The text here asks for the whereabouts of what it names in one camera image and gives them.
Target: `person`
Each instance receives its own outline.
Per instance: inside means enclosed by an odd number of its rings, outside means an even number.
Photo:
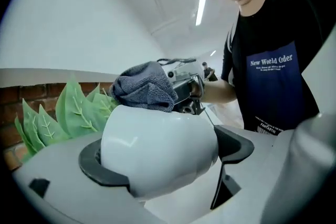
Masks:
[[[207,80],[207,81],[217,81],[218,80],[215,75],[215,69],[208,67],[208,64],[206,62],[203,62],[202,66],[204,68],[204,80]]]
[[[221,79],[202,101],[238,99],[244,128],[278,135],[319,113],[302,77],[334,25],[334,5],[311,0],[231,0],[239,7],[227,35]],[[193,85],[193,95],[199,94]]]

